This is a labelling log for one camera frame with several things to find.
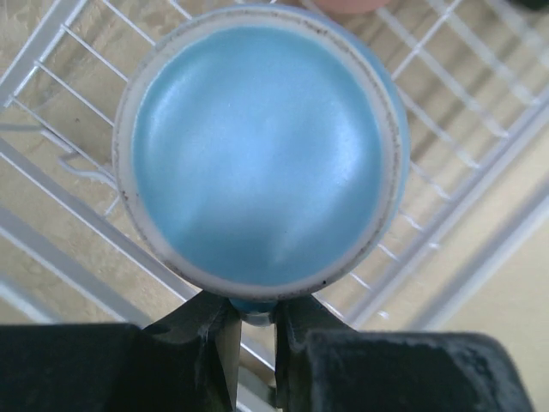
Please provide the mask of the light blue mug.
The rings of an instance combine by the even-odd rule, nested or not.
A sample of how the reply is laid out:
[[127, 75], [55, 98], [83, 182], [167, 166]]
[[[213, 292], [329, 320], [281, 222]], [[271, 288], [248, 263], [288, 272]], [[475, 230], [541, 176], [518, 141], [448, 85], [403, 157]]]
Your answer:
[[356, 35], [282, 4], [216, 9], [139, 63], [112, 163], [170, 270], [245, 315], [313, 294], [382, 239], [409, 170], [407, 115]]

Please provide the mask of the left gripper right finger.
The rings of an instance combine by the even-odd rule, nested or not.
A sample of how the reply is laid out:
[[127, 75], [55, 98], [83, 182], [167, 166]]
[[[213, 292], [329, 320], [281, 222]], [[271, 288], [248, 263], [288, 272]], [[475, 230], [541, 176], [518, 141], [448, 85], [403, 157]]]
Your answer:
[[359, 332], [312, 296], [280, 302], [284, 411], [531, 411], [504, 347], [477, 333]]

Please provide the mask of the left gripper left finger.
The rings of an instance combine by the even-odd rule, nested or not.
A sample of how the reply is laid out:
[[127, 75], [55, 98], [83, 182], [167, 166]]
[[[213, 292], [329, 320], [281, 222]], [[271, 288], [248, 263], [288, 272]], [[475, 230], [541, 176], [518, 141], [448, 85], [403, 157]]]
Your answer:
[[130, 323], [1, 329], [3, 411], [232, 411], [241, 320], [201, 292], [145, 328]]

